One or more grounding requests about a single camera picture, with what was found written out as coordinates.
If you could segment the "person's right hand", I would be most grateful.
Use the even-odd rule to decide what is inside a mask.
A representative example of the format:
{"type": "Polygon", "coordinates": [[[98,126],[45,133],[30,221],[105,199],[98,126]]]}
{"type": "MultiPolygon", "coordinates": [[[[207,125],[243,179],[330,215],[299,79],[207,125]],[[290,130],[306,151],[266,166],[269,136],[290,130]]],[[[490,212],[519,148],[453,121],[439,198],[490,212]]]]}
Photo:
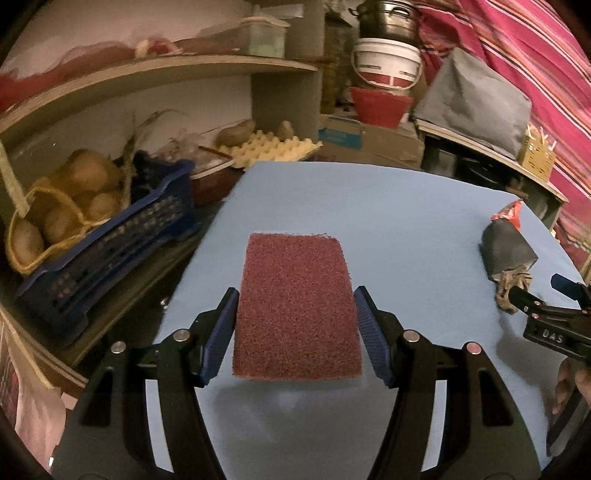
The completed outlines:
{"type": "Polygon", "coordinates": [[[558,370],[555,400],[552,408],[553,415],[562,412],[574,390],[581,394],[587,406],[591,405],[590,368],[570,358],[565,358],[558,370]]]}

